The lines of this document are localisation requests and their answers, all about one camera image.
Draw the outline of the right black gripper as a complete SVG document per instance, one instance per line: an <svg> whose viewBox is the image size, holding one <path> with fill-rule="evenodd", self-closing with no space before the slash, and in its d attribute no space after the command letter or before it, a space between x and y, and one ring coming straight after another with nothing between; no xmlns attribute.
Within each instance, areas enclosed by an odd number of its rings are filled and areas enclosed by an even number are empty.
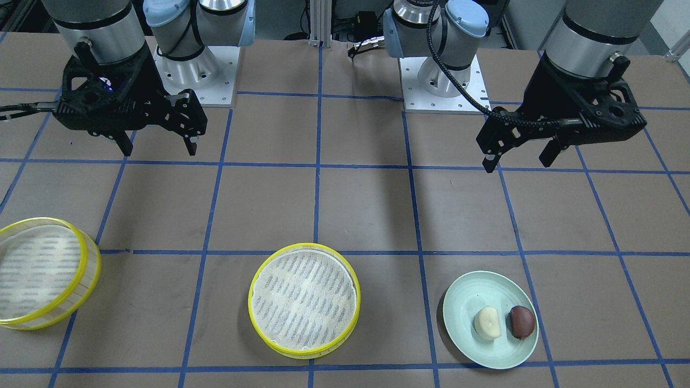
<svg viewBox="0 0 690 388"><path fill-rule="evenodd" d="M171 95L165 90L153 55L143 45L128 59L105 65L91 47L78 42L63 72L62 91L54 117L70 130L104 136L130 157L128 131L156 125L179 135L188 155L197 153L208 119L195 91Z"/></svg>

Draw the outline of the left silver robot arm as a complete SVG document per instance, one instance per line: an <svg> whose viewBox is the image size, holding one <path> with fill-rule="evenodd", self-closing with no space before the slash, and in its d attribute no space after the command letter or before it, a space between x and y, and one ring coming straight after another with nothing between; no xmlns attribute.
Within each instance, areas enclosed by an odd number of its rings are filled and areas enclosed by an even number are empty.
<svg viewBox="0 0 690 388"><path fill-rule="evenodd" d="M463 96L487 119L476 141L486 172L523 143L545 139L539 160L549 167L568 147L624 142L647 122L624 81L626 56L660 1L567 1L546 36L543 53L511 112L488 109L466 89L471 62L489 29L474 1L394 1L383 13L393 58L423 57L424 88L444 98Z"/></svg>

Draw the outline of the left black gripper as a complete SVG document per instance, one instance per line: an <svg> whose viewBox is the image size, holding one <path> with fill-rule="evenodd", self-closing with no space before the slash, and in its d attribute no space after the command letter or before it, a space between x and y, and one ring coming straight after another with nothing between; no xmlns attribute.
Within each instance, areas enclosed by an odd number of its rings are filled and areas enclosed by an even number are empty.
<svg viewBox="0 0 690 388"><path fill-rule="evenodd" d="M562 71L543 55L520 107L513 112L494 108L477 135L486 172L495 171L500 156L532 140L547 140L538 160L550 168L569 147L623 142L643 130L647 120L623 79L630 60L616 53L609 64L612 69L602 78L585 79Z"/></svg>

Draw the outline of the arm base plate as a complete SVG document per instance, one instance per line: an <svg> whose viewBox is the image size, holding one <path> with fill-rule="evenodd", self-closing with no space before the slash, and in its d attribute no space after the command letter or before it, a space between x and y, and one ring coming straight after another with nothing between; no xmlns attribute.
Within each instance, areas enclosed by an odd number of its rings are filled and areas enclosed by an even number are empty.
<svg viewBox="0 0 690 388"><path fill-rule="evenodd" d="M481 114L450 82L446 74L442 73L431 57L400 58L398 62L406 112ZM477 103L491 110L476 55L469 68L450 72Z"/></svg>
<svg viewBox="0 0 690 388"><path fill-rule="evenodd" d="M234 103L241 47L207 46L194 59L173 61L154 54L166 91L195 91L204 107L231 108Z"/></svg>

